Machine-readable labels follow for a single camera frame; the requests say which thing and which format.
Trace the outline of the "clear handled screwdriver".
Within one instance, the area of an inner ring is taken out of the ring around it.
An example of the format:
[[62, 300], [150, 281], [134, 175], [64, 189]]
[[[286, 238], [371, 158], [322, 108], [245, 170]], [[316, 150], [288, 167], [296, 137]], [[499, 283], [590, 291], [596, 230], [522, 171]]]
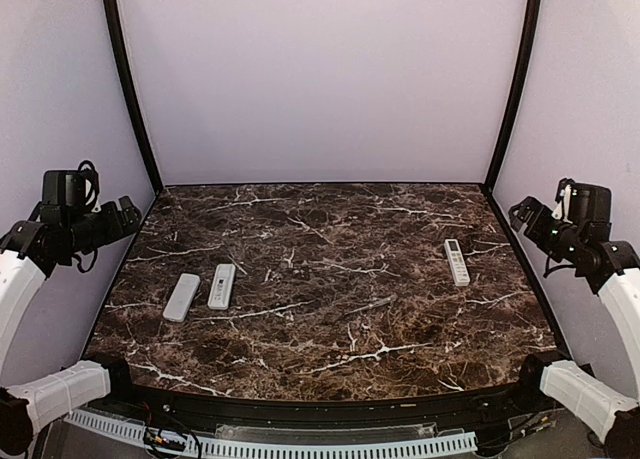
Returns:
[[364, 306], [361, 306], [361, 307], [358, 307], [356, 309], [353, 309], [353, 310], [345, 312], [343, 314], [343, 317], [350, 316], [350, 315], [353, 315], [353, 314], [362, 313], [362, 312], [367, 312], [367, 311], [370, 311], [370, 310], [373, 310], [373, 309], [376, 309], [376, 308], [379, 308], [379, 307], [382, 307], [382, 306], [389, 305], [389, 304], [393, 303], [396, 299], [397, 299], [397, 295], [396, 294], [392, 294], [392, 295], [390, 295], [388, 297], [385, 297], [385, 298], [376, 299], [376, 300], [374, 300], [373, 302], [371, 302], [369, 304], [366, 304]]

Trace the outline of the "white remote with buttons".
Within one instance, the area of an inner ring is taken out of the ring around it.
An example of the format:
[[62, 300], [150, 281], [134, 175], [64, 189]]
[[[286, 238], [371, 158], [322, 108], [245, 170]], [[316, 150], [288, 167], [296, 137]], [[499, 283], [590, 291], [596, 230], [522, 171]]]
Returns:
[[211, 283], [207, 306], [211, 310], [227, 310], [231, 302], [231, 294], [235, 279], [234, 264], [219, 264], [216, 267]]

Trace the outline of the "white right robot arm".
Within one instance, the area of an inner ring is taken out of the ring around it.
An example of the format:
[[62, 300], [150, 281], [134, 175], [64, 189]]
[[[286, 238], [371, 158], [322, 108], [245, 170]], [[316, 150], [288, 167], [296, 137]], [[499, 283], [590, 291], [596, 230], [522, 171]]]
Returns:
[[[589, 284], [613, 319], [632, 370], [639, 370], [639, 257], [626, 241], [610, 240], [611, 192], [568, 184], [554, 209], [527, 197], [509, 210], [511, 227], [523, 232], [559, 268]], [[569, 359], [545, 362], [510, 392], [521, 413], [550, 397], [586, 424], [615, 458], [639, 455], [639, 398], [626, 396]]]

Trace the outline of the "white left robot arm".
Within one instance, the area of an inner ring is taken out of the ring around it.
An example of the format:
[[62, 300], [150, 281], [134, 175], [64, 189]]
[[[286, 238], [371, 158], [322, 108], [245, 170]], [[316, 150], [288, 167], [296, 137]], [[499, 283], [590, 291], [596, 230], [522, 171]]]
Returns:
[[[1, 359], [44, 282], [77, 253], [95, 252], [139, 230], [141, 212], [127, 196], [67, 225], [19, 221], [1, 241]], [[120, 415], [141, 406], [130, 368], [121, 357], [94, 354], [74, 365], [24, 384], [1, 388], [1, 451], [19, 456], [50, 423], [102, 399]]]

